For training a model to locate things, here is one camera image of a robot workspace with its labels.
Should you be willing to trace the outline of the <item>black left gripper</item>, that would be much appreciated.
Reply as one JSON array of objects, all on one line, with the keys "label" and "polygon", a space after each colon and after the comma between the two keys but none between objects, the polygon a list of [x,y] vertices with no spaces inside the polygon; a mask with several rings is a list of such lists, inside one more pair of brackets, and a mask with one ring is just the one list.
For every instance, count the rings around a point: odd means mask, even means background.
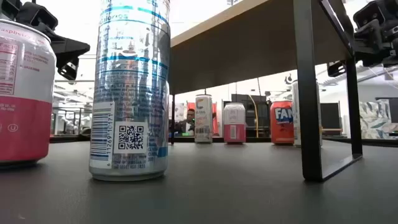
[{"label": "black left gripper", "polygon": [[[21,8],[20,0],[0,0],[1,19],[14,20]],[[51,48],[57,58],[58,73],[67,80],[76,80],[78,57],[90,50],[90,45],[57,35],[42,24],[42,32],[50,39]]]}]

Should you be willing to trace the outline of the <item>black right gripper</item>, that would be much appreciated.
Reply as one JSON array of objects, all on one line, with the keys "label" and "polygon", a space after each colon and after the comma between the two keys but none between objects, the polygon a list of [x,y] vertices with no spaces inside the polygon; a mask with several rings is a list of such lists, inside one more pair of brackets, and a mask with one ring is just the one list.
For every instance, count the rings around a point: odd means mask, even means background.
[{"label": "black right gripper", "polygon": [[[397,0],[375,0],[354,14],[356,61],[364,67],[397,65]],[[329,77],[346,73],[344,60],[327,63]]]}]

